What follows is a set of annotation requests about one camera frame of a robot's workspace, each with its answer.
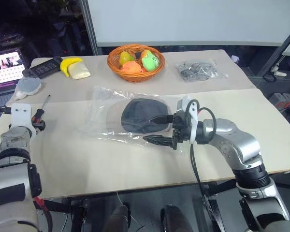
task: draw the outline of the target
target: laptop screen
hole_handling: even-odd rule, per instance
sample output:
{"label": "laptop screen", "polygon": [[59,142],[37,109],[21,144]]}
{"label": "laptop screen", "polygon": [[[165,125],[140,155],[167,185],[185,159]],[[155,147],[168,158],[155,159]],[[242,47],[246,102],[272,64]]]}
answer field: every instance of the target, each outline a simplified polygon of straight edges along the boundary
{"label": "laptop screen", "polygon": [[19,48],[0,52],[0,92],[14,89],[25,69]]}

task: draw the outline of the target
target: wicker basket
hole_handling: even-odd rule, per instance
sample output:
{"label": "wicker basket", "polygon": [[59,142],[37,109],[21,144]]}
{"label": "wicker basket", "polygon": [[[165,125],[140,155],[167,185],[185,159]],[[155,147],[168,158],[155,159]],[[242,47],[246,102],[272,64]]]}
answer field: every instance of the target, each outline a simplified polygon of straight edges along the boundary
{"label": "wicker basket", "polygon": [[[125,73],[121,71],[120,69],[121,65],[119,63],[119,56],[121,52],[126,51],[135,58],[135,53],[142,52],[146,49],[151,51],[151,53],[154,54],[160,60],[159,66],[154,71],[142,72],[142,73]],[[136,60],[136,62],[139,64],[142,64],[140,60]],[[111,53],[108,55],[108,58],[107,58],[107,64],[110,67],[110,69],[113,70],[115,73],[117,73],[122,79],[132,82],[132,83],[138,83],[138,82],[146,81],[152,78],[157,73],[159,73],[164,67],[165,59],[163,55],[155,48],[148,47],[141,44],[130,44],[130,45],[118,47],[114,49],[113,51],[111,51]]]}

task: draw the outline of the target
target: plastic bag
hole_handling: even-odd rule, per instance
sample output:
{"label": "plastic bag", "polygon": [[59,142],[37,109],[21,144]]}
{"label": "plastic bag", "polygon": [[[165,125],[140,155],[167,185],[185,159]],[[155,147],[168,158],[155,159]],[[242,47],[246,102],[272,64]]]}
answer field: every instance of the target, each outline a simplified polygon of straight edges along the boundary
{"label": "plastic bag", "polygon": [[224,78],[227,75],[218,71],[217,65],[209,60],[188,60],[176,64],[180,76],[185,82],[206,81],[211,78]]}
{"label": "plastic bag", "polygon": [[86,122],[79,131],[97,139],[145,145],[145,135],[172,136],[170,124],[149,123],[149,119],[173,114],[171,109],[176,110],[176,104],[177,98],[173,99],[172,96],[160,97],[94,87]]}

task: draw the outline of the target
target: banana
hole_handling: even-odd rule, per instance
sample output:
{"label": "banana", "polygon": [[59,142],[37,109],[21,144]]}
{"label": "banana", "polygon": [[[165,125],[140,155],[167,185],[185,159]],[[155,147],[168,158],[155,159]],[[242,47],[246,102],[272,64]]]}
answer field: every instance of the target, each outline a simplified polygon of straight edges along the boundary
{"label": "banana", "polygon": [[70,64],[76,63],[76,62],[80,62],[83,61],[83,59],[79,58],[79,57],[71,57],[71,58],[65,58],[61,63],[60,63],[60,70],[66,75],[66,77],[69,77],[69,73],[68,73],[68,66]]}

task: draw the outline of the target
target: black remote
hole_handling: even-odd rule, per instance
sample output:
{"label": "black remote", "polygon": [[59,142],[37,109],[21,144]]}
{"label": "black remote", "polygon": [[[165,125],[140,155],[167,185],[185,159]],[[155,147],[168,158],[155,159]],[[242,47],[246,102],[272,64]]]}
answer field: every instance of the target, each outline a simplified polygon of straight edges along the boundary
{"label": "black remote", "polygon": [[24,77],[39,77],[40,79],[60,71],[61,57],[53,57],[52,59],[38,64],[30,69],[22,71]]}

